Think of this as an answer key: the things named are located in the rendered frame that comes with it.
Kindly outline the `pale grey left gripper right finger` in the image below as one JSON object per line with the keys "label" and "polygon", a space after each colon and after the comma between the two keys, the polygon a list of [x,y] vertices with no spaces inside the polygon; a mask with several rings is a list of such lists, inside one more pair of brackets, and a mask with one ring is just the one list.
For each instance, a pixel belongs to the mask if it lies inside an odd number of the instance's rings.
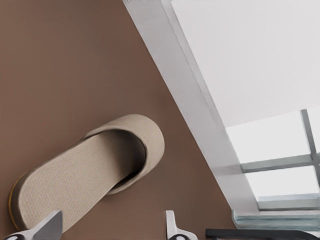
{"label": "pale grey left gripper right finger", "polygon": [[165,215],[167,240],[198,240],[198,237],[194,233],[177,227],[173,210],[166,210]]}

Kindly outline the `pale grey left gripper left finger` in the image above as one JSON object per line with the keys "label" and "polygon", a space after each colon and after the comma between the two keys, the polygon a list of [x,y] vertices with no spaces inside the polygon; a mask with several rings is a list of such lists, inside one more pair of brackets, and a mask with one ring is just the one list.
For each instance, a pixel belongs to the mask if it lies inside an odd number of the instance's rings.
{"label": "pale grey left gripper left finger", "polygon": [[63,234],[63,213],[54,210],[35,227],[15,232],[3,240],[60,240]]}

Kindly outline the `beige fabric slipper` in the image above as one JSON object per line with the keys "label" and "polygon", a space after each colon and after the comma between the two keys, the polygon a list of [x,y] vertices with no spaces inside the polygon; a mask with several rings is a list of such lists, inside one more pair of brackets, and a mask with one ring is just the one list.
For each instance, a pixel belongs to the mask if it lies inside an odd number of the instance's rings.
{"label": "beige fabric slipper", "polygon": [[164,136],[153,120],[119,117],[22,175],[9,194],[11,221],[18,230],[29,230],[57,210],[67,231],[102,198],[152,171],[164,152]]}

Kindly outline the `grey window frame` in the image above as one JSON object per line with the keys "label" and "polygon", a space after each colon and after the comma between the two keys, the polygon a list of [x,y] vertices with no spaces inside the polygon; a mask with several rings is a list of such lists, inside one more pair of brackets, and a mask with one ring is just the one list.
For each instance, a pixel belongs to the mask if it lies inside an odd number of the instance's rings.
{"label": "grey window frame", "polygon": [[320,107],[227,129],[257,213],[232,212],[238,228],[320,232]]}

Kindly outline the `silver frame rail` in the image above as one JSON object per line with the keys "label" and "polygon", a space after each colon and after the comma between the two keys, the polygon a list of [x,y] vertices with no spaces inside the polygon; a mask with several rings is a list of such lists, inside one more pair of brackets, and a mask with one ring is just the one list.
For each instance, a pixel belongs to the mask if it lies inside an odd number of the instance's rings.
{"label": "silver frame rail", "polygon": [[256,229],[259,210],[171,0],[123,0],[231,210]]}

